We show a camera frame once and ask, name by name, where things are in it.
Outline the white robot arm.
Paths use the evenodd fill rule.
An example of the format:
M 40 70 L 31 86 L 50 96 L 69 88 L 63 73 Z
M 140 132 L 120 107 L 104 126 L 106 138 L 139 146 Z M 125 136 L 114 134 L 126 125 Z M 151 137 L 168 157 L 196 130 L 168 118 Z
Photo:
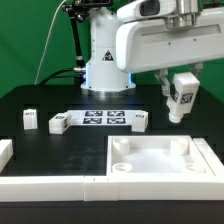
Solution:
M 174 85 L 171 67 L 224 58 L 224 6 L 198 0 L 135 0 L 117 12 L 113 0 L 89 0 L 91 58 L 82 88 L 94 94 L 116 94 L 135 87 L 132 73 L 153 71 L 166 96 Z

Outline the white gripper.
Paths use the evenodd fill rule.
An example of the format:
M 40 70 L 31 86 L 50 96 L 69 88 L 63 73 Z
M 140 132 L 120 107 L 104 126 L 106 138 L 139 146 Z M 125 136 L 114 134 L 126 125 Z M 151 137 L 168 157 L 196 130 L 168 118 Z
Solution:
M 224 58 L 224 8 L 204 10 L 191 28 L 168 29 L 164 19 L 123 24 L 116 34 L 117 67 L 127 73 L 153 71 L 162 94 L 171 94 L 165 68 L 190 65 L 199 79 L 204 61 Z

